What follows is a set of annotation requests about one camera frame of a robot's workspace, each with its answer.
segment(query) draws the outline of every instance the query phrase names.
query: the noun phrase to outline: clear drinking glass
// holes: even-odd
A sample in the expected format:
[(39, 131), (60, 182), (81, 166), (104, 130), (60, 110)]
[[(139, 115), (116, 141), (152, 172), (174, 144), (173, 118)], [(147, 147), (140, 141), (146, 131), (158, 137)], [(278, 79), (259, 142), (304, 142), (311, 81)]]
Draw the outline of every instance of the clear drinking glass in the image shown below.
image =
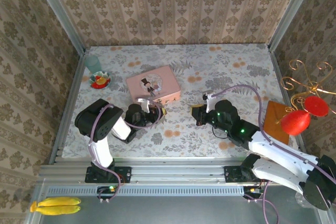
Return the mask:
[(97, 56), (89, 56), (85, 59), (84, 64), (91, 73), (101, 71), (101, 65)]

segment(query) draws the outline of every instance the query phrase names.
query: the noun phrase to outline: table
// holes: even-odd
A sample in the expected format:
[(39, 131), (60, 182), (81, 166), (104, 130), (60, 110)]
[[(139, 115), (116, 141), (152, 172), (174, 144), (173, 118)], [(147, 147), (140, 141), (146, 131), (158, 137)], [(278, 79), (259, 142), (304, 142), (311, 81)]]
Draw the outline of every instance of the table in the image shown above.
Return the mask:
[[(255, 87), (263, 100), (263, 113), (269, 100), (283, 102), (270, 54), (265, 44), (158, 45), (92, 47), (86, 55), (99, 57), (103, 70), (112, 76), (102, 90), (90, 87), (85, 69), (66, 137), (63, 158), (88, 157), (88, 140), (74, 125), (77, 114), (103, 98), (127, 110), (132, 99), (126, 79), (169, 65), (181, 87), (181, 99), (165, 106), (167, 115), (157, 125), (137, 132), (125, 144), (109, 135), (114, 157), (246, 157), (248, 152), (229, 140), (216, 138), (210, 125), (196, 126), (190, 106), (204, 103), (202, 92), (220, 91), (236, 84)], [(241, 118), (257, 124), (258, 102), (247, 89), (228, 92), (223, 99), (238, 109)], [(223, 132), (215, 130), (217, 136)], [(290, 146), (297, 148), (294, 138)]]

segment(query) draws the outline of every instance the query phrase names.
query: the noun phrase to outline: patterned table surface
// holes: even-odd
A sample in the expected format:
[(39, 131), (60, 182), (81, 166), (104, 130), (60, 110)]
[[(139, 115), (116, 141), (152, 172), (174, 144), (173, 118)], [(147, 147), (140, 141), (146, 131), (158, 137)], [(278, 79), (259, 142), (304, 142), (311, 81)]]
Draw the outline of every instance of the patterned table surface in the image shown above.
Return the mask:
[[(126, 111), (132, 103), (126, 78), (161, 66), (170, 65), (181, 87), (181, 99), (166, 105), (164, 119), (152, 128), (138, 131), (131, 143), (124, 144), (110, 135), (113, 156), (244, 157), (247, 151), (229, 140), (216, 138), (210, 125), (196, 126), (190, 106), (204, 103), (203, 91), (220, 91), (242, 83), (258, 90), (263, 113), (269, 100), (283, 102), (265, 44), (92, 47), (89, 55), (99, 57), (103, 70), (111, 73), (112, 82), (105, 89), (95, 90), (88, 83), (90, 73), (85, 69), (62, 153), (64, 158), (89, 156), (88, 141), (74, 125), (80, 111), (99, 98)], [(258, 102), (254, 93), (240, 89), (223, 98), (238, 109), (241, 118), (257, 124)], [(215, 133), (224, 136), (219, 130)], [(290, 145), (297, 148), (294, 138)]]

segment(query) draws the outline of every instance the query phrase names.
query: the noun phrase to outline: small plate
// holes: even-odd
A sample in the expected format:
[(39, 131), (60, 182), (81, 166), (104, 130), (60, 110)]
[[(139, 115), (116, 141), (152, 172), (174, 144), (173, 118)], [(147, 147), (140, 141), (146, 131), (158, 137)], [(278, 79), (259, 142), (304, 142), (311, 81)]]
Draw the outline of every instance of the small plate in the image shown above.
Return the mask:
[[(97, 84), (96, 81), (99, 80), (100, 78), (105, 78), (106, 82), (102, 84)], [(107, 73), (106, 71), (99, 71), (91, 75), (89, 79), (90, 86), (93, 87), (94, 89), (103, 89), (106, 88), (110, 83), (111, 83), (111, 77), (110, 74)]]

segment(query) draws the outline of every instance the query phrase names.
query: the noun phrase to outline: gray floor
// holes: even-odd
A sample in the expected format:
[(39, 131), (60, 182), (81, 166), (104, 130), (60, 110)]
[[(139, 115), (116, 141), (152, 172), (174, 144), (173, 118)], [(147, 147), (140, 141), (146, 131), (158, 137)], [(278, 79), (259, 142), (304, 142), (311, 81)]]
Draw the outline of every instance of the gray floor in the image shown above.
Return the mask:
[[(317, 212), (299, 206), (295, 192), (280, 186), (269, 188), (267, 198), (280, 213), (281, 224), (319, 224)], [(116, 197), (100, 204), (96, 197), (81, 197), (82, 209), (74, 215), (45, 216), (43, 224), (204, 224), (265, 223), (261, 203), (247, 203), (242, 197)], [(270, 224), (274, 211), (267, 208)]]

